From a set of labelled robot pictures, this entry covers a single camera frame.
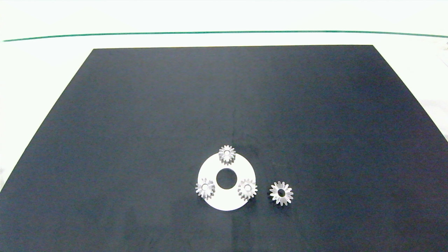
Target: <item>white ring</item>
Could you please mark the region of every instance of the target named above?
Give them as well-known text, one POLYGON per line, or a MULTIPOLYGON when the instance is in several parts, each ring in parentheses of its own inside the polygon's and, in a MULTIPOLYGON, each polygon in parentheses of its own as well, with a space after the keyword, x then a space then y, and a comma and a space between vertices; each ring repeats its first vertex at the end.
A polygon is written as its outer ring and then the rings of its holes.
POLYGON ((215 184, 215 193, 211 198, 204 199, 205 202, 215 209, 231 211, 248 202, 238 195, 238 184, 245 179, 251 179, 255 183, 255 172, 249 161, 238 153, 235 156, 235 161, 230 165, 221 163, 219 154, 216 153, 202 164, 198 174, 198 184, 202 183, 201 179, 203 178, 210 179, 215 184), (226 168, 231 169, 237 175, 237 183, 230 189, 223 189, 216 182, 218 172, 226 168))

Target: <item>black mat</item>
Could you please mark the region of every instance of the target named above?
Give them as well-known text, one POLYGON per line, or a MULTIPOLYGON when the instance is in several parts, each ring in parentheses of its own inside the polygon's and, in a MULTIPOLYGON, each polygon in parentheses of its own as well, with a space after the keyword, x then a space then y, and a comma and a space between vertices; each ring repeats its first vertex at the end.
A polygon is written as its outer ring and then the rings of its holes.
POLYGON ((373 46, 96 49, 0 193, 0 251, 447 251, 447 167, 373 46), (231 212, 194 192, 223 144, 259 189, 231 212))

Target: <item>gear teeth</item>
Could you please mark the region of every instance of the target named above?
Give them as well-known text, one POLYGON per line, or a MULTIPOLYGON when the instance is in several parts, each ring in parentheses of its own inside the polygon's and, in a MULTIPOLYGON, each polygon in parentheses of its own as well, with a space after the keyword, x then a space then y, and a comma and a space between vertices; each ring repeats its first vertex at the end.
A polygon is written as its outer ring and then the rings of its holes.
POLYGON ((288 205, 288 203, 291 203, 291 200, 293 199, 293 197, 291 195, 293 195, 294 193, 291 191, 292 188, 289 187, 289 184, 286 184, 285 182, 274 182, 273 185, 271 185, 272 189, 269 189, 269 191, 271 191, 272 193, 270 194, 270 196, 272 197, 272 200, 274 200, 276 202, 276 204, 280 203, 280 206, 283 205, 288 205), (283 190, 284 191, 284 196, 280 196, 278 194, 279 190, 283 190))
POLYGON ((196 184, 196 192, 198 193, 198 196, 201 196, 203 199, 209 199, 211 198, 215 193, 215 185, 213 184, 213 181, 207 180, 207 178, 201 179, 201 184, 196 184))
POLYGON ((250 198, 255 197, 257 194, 256 191, 258 191, 257 185, 252 180, 245 179, 238 185, 238 195, 244 200, 249 200, 250 198))
POLYGON ((232 146, 229 145, 224 145, 218 151, 218 156, 221 163, 231 165, 235 161, 236 153, 235 148, 232 148, 232 146))

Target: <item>center hole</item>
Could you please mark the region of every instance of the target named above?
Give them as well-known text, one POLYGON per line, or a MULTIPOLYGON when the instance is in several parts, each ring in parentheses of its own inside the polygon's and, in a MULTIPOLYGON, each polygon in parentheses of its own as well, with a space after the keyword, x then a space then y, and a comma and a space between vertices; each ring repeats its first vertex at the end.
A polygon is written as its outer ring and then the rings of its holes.
POLYGON ((279 189, 278 194, 279 194, 280 197, 285 196, 285 192, 284 192, 283 189, 279 189))
POLYGON ((237 183, 237 175, 231 169, 225 168, 216 175, 216 182, 221 188, 230 189, 237 183))

